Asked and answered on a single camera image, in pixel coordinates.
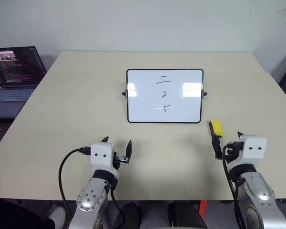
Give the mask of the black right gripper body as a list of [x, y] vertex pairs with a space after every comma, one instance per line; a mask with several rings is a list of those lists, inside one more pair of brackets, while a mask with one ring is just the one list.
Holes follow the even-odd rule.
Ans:
[[239, 152], [243, 149], [243, 142], [232, 142], [227, 145], [227, 155], [225, 156], [227, 163], [236, 160], [239, 156]]

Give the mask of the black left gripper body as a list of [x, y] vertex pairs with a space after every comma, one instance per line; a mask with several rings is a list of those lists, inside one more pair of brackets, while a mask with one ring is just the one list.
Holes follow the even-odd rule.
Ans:
[[113, 165], [113, 168], [115, 168], [116, 170], [120, 168], [121, 163], [128, 164], [129, 161], [130, 161], [130, 153], [126, 153], [125, 156], [119, 156], [117, 155], [116, 152], [114, 152], [112, 165]]

